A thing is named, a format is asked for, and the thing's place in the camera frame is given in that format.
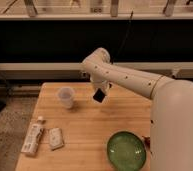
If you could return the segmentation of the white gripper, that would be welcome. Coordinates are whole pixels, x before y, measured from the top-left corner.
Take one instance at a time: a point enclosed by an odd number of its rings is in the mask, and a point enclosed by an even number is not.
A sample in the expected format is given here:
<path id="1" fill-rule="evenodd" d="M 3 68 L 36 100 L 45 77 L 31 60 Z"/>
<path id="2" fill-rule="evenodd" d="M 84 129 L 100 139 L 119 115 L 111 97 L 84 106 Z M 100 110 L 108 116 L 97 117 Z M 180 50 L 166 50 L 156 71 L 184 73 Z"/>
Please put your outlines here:
<path id="1" fill-rule="evenodd" d="M 100 89 L 104 94 L 108 93 L 108 90 L 110 88 L 110 84 L 108 81 L 100 80 L 95 77 L 90 77 L 90 81 L 92 83 L 92 87 L 94 91 L 97 91 L 98 89 Z"/>

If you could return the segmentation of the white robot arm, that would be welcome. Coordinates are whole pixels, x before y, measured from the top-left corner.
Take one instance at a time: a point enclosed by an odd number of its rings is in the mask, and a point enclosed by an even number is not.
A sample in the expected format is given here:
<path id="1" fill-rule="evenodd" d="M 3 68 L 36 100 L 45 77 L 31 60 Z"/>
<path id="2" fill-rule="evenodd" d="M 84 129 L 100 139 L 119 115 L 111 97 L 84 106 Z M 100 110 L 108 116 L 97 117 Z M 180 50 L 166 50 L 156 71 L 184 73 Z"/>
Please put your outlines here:
<path id="1" fill-rule="evenodd" d="M 96 90 L 111 83 L 152 101 L 150 114 L 150 170 L 193 171 L 193 82 L 124 68 L 110 62 L 98 48 L 82 61 Z"/>

